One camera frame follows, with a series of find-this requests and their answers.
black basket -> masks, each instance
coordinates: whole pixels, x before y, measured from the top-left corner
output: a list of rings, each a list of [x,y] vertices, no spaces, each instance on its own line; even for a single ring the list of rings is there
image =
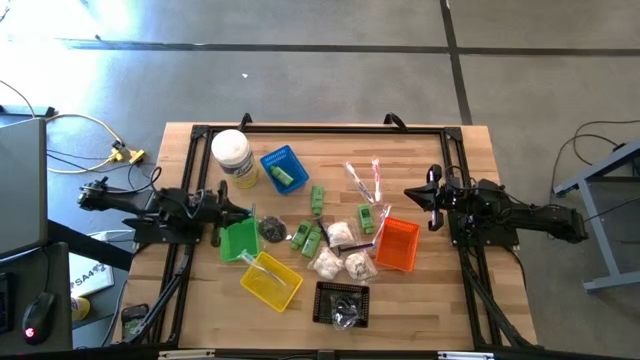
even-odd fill
[[[349,284],[336,284],[324,281],[316,283],[316,298],[313,302],[313,322],[332,324],[331,295],[352,296],[358,304],[360,318],[354,327],[369,326],[369,287]]]

yellow basket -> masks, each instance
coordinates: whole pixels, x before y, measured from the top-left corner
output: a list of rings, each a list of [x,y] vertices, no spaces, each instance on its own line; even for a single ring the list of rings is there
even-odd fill
[[[266,252],[261,252],[258,255],[255,264],[269,270],[271,274],[280,278],[285,285],[282,285],[273,276],[255,266],[249,267],[249,270],[244,273],[240,280],[240,284],[272,308],[283,312],[291,299],[293,299],[296,291],[298,291],[300,284],[302,284],[302,276],[282,265]]]

paper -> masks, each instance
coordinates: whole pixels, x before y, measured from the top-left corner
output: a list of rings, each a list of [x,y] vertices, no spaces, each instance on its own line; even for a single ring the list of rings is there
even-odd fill
[[[104,232],[93,236],[94,239],[105,241]],[[113,286],[113,270],[111,266],[99,263],[86,257],[69,254],[69,285],[71,296],[84,296]]]

clear plastic bag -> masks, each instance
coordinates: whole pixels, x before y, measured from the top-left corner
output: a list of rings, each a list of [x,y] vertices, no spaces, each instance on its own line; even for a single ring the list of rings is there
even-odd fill
[[[333,280],[336,274],[344,269],[344,260],[337,257],[327,246],[323,246],[307,268],[314,269],[318,275],[327,280]]]
[[[376,204],[382,204],[382,190],[380,189],[380,160],[378,158],[371,160],[371,169],[373,170],[373,182],[375,183],[373,198]]]
[[[265,216],[258,224],[258,233],[270,243],[278,243],[290,238],[287,226],[277,216]]]
[[[335,222],[327,228],[329,244],[331,247],[340,245],[355,245],[358,242],[357,223],[355,219],[348,218]]]
[[[369,189],[367,189],[367,186],[362,182],[362,180],[360,180],[356,174],[356,170],[353,168],[353,165],[347,161],[344,163],[344,168],[347,170],[347,174],[349,174],[349,177],[351,177],[351,180],[353,180],[353,183],[358,188],[360,195],[362,195],[362,197],[369,203],[375,204],[375,197],[371,194]]]
[[[366,251],[358,251],[347,256],[344,267],[353,280],[369,282],[378,275],[378,270]]]
[[[348,295],[331,295],[331,322],[336,330],[353,327],[360,319],[358,303]]]

wooden table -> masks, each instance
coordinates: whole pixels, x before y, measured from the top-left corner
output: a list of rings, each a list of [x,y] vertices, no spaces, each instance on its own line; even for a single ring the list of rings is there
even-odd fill
[[[192,123],[168,123],[158,165],[163,168],[159,186],[179,187],[189,145]],[[463,126],[464,145],[471,176],[499,182],[498,171],[485,126]],[[371,158],[380,158],[384,201],[392,204],[391,215],[421,225],[420,243],[412,273],[378,266],[371,287],[370,321],[367,329],[336,331],[330,325],[313,323],[312,307],[316,281],[307,270],[309,259],[289,248],[288,242],[265,245],[265,251],[304,277],[288,308],[278,313],[240,286],[246,264],[222,263],[217,248],[205,239],[196,249],[185,306],[180,347],[445,350],[471,349],[472,339],[465,303],[458,253],[450,245],[447,226],[438,232],[426,228],[427,214],[403,195],[408,187],[425,183],[432,164],[442,164],[438,138],[429,135],[371,134],[249,134],[256,161],[263,155],[290,145],[309,173],[302,189],[279,195],[264,169],[251,189],[229,186],[235,204],[256,204],[258,216],[278,215],[289,231],[311,217],[310,189],[325,188],[325,220],[356,217],[363,202],[350,179],[344,161],[351,161],[359,176],[372,185]],[[207,188],[217,188],[222,171],[211,160]],[[192,177],[193,191],[198,169]],[[132,264],[123,308],[140,303],[150,306],[158,296],[166,245],[152,245]],[[487,259],[497,303],[521,334],[536,342],[520,268],[511,254],[488,248]],[[346,272],[338,282],[353,283]],[[174,300],[169,304],[164,331],[168,333]],[[479,305],[483,333],[488,337],[486,312]],[[120,325],[114,339],[120,339]]]

